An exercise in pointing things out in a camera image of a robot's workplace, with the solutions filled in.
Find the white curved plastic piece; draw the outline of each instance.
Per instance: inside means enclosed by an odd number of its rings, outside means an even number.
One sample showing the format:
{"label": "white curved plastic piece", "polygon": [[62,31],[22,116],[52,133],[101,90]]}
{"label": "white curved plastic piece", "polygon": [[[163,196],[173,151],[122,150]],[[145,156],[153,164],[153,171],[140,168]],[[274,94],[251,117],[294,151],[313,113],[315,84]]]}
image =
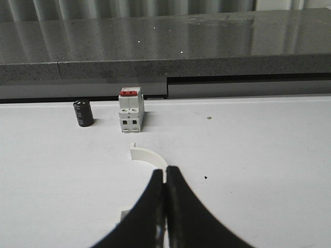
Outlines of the white curved plastic piece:
{"label": "white curved plastic piece", "polygon": [[168,163],[164,160],[163,157],[161,157],[159,154],[157,154],[154,151],[141,148],[141,147],[136,147],[135,143],[132,143],[131,148],[130,148],[130,153],[131,153],[131,160],[140,160],[144,161],[147,163],[150,163],[157,167],[158,169],[163,170],[163,181],[165,182],[166,180],[166,169],[168,167]]}

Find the electrolytic capacitor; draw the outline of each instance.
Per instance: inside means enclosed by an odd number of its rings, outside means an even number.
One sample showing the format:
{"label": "electrolytic capacitor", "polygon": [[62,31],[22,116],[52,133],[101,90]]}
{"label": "electrolytic capacitor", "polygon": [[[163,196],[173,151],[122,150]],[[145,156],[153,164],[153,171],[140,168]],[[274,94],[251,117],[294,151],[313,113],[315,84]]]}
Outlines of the electrolytic capacitor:
{"label": "electrolytic capacitor", "polygon": [[91,105],[88,100],[82,99],[74,102],[73,108],[76,112],[78,125],[88,127],[94,123]]}

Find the white plastic piece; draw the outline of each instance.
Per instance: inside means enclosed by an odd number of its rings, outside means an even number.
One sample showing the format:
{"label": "white plastic piece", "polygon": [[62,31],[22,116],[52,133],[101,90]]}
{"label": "white plastic piece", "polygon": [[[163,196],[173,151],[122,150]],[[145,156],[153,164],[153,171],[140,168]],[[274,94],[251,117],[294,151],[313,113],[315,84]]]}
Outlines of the white plastic piece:
{"label": "white plastic piece", "polygon": [[[123,92],[136,92],[136,95],[124,96]],[[121,129],[124,133],[140,132],[145,114],[144,96],[140,91],[140,87],[124,87],[118,96],[119,120],[121,122]]]}
{"label": "white plastic piece", "polygon": [[150,163],[163,170],[163,181],[166,182],[166,169],[168,163],[165,159],[154,151],[148,150],[146,148],[136,147],[135,143],[132,143],[130,148],[131,160],[140,160]]}

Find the white table surface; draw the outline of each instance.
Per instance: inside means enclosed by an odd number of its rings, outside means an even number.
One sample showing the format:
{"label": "white table surface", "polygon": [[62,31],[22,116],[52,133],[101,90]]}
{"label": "white table surface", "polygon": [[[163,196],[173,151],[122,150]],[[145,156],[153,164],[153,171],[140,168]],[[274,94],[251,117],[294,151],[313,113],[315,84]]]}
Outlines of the white table surface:
{"label": "white table surface", "polygon": [[130,134],[118,102],[91,106],[96,122],[80,128],[71,102],[0,105],[0,247],[106,235],[154,169],[130,161],[131,142],[179,166],[255,247],[331,247],[331,97],[145,101],[143,132]]}

